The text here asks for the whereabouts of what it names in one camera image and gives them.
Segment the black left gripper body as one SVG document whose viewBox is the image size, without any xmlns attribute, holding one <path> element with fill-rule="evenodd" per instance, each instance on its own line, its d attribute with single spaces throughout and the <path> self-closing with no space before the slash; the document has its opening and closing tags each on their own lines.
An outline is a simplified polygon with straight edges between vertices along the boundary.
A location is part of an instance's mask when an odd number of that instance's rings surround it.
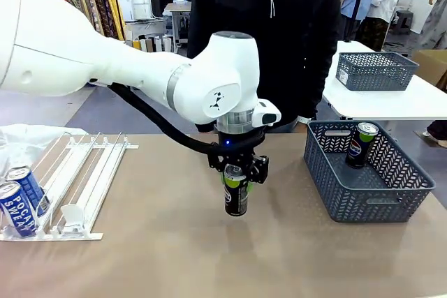
<svg viewBox="0 0 447 298">
<path fill-rule="evenodd" d="M 265 139 L 264 130 L 252 130 L 242 134 L 227 134 L 218 131 L 217 135 L 219 142 L 212 144 L 225 147 L 230 151 L 208 156 L 208 164 L 215 170 L 223 170 L 227 165 L 234 165 L 242 170 L 249 169 L 253 165 L 254 148 Z"/>
</svg>

